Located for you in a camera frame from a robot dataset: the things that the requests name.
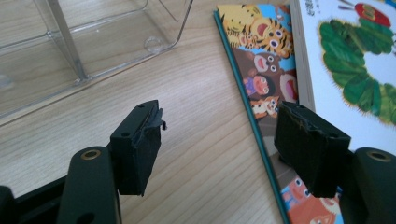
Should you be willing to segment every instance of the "book cover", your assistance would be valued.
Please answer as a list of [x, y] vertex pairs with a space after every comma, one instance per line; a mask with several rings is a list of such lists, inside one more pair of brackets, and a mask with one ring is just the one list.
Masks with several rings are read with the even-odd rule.
[[396, 155], [396, 10], [391, 1], [292, 0], [300, 104]]
[[214, 16], [284, 221], [342, 223], [338, 195], [313, 197], [274, 146], [277, 104], [298, 102], [290, 6], [219, 5]]

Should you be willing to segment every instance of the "red caterpillar head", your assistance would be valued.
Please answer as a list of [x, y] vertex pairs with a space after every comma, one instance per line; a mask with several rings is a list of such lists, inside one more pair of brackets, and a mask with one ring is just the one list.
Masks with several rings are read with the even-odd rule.
[[373, 21], [380, 25], [390, 27], [390, 21], [388, 17], [384, 13], [376, 9], [375, 7], [372, 7], [364, 3], [358, 3], [355, 6], [355, 10], [356, 12], [358, 12], [358, 15], [360, 17], [368, 21]]

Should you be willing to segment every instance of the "cartoon animal illustration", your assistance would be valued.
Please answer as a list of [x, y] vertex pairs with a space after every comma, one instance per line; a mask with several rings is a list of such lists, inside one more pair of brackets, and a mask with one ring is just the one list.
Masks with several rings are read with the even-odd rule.
[[259, 49], [260, 44], [257, 42], [257, 36], [246, 33], [228, 33], [228, 42], [231, 48], [244, 47], [245, 49]]
[[261, 99], [264, 96], [273, 95], [275, 84], [269, 77], [254, 76], [243, 79], [247, 95], [251, 99]]
[[284, 73], [279, 65], [281, 58], [272, 53], [254, 54], [248, 50], [233, 49], [233, 55], [238, 61], [239, 71], [243, 78], [256, 75], [273, 77]]
[[298, 100], [297, 76], [295, 69], [280, 75], [279, 87], [285, 101], [296, 103]]
[[339, 194], [333, 198], [315, 198], [299, 176], [282, 190], [282, 197], [291, 223], [333, 224], [337, 218], [342, 219]]
[[262, 119], [267, 115], [277, 118], [278, 96], [268, 96], [265, 100], [250, 101], [254, 117]]
[[218, 9], [227, 35], [244, 32], [247, 26], [262, 16], [259, 8], [255, 5], [220, 5]]
[[261, 17], [252, 23], [248, 31], [257, 36], [257, 43], [261, 49], [282, 58], [289, 58], [294, 53], [291, 33], [277, 20]]
[[296, 176], [288, 186], [282, 190], [282, 197], [287, 209], [290, 210], [295, 205], [305, 202], [311, 197], [311, 194], [300, 177]]

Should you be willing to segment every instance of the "black plastic arm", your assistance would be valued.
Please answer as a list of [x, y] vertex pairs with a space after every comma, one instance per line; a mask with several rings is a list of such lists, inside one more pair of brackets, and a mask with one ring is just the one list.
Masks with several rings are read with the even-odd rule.
[[15, 199], [0, 186], [0, 223], [121, 223], [119, 194], [143, 195], [166, 128], [158, 101], [138, 105], [106, 147], [88, 147], [68, 174]]
[[306, 107], [280, 104], [275, 146], [308, 190], [332, 198], [340, 187], [345, 223], [394, 223], [396, 157], [370, 147], [351, 152], [349, 142], [347, 134]]

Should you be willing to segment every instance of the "hole in plastic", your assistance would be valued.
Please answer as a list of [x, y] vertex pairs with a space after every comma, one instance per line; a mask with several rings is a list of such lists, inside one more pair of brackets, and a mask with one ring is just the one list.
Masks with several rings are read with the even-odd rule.
[[100, 154], [101, 154], [100, 150], [92, 149], [92, 150], [89, 150], [89, 151], [86, 151], [86, 152], [82, 153], [81, 158], [84, 161], [90, 161], [90, 160], [93, 160], [93, 159], [99, 157]]
[[151, 36], [145, 41], [146, 50], [158, 54], [164, 49], [163, 40], [156, 36]]
[[376, 161], [382, 161], [382, 162], [390, 161], [390, 156], [380, 151], [368, 151], [367, 155]]

